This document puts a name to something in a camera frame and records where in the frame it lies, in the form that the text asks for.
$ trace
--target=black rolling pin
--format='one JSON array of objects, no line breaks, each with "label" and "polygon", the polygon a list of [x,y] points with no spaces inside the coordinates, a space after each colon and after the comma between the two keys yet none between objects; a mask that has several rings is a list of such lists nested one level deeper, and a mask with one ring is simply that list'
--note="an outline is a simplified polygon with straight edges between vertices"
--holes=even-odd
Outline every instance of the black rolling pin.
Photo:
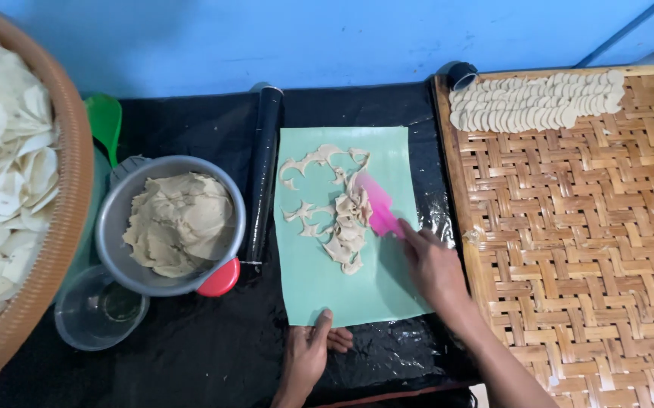
[{"label": "black rolling pin", "polygon": [[246,262],[250,264],[261,263],[271,215],[282,97],[281,89],[274,87],[262,88],[259,97],[257,131],[251,150],[251,223],[246,236]]}]

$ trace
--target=brown basket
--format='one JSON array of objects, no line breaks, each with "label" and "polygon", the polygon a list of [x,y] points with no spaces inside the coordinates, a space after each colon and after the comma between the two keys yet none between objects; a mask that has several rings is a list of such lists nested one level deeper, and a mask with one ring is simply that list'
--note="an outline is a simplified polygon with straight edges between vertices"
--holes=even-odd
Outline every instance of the brown basket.
[{"label": "brown basket", "polygon": [[0,315],[0,370],[47,310],[75,255],[93,187],[93,142],[85,106],[64,69],[0,16],[0,42],[17,52],[50,91],[60,123],[60,193],[45,243],[23,288]]},{"label": "brown basket", "polygon": [[520,134],[453,128],[435,81],[473,299],[562,408],[654,406],[654,66],[616,69],[621,111]]}]

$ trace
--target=green plastic dustpan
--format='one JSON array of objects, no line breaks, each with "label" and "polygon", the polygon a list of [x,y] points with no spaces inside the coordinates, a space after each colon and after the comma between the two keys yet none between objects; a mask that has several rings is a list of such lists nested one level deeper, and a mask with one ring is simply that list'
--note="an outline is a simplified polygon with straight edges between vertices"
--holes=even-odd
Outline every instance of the green plastic dustpan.
[{"label": "green plastic dustpan", "polygon": [[93,137],[108,151],[110,166],[117,167],[116,151],[118,136],[120,136],[120,124],[123,119],[120,102],[108,95],[96,94],[85,100],[85,108]]}]

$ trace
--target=woven bamboo mat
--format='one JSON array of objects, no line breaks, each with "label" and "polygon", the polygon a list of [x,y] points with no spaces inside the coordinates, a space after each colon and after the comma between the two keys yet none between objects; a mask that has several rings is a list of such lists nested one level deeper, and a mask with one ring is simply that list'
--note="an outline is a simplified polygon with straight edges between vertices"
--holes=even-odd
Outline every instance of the woven bamboo mat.
[{"label": "woven bamboo mat", "polygon": [[452,128],[435,79],[471,293],[562,407],[654,406],[654,66],[621,69],[619,113],[521,134]]}]

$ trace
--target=light green plastic sheet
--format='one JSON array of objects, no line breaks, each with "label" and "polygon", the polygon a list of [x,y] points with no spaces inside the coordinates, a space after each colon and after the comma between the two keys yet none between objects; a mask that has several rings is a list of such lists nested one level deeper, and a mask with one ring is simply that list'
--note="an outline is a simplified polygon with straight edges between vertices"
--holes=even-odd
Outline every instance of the light green plastic sheet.
[{"label": "light green plastic sheet", "polygon": [[[393,212],[417,226],[407,128],[283,128],[277,169],[287,158],[299,161],[321,144],[335,144],[342,151],[354,147],[370,152],[368,172],[392,197]],[[333,155],[332,164],[348,174],[359,168],[347,154]],[[431,310],[410,281],[402,246],[394,237],[377,236],[368,230],[367,244],[360,252],[364,266],[357,273],[346,275],[322,248],[331,235],[300,236],[299,218],[284,221],[282,209],[293,212],[302,200],[326,206],[344,192],[344,184],[331,183],[335,176],[328,165],[311,162],[305,174],[306,177],[295,168],[286,170],[284,179],[294,178],[297,190],[282,185],[278,175],[275,190],[274,219],[289,324],[313,325],[324,308],[334,313],[335,328],[429,313]],[[318,212],[306,222],[319,223],[321,231],[333,219],[328,213]]]}]

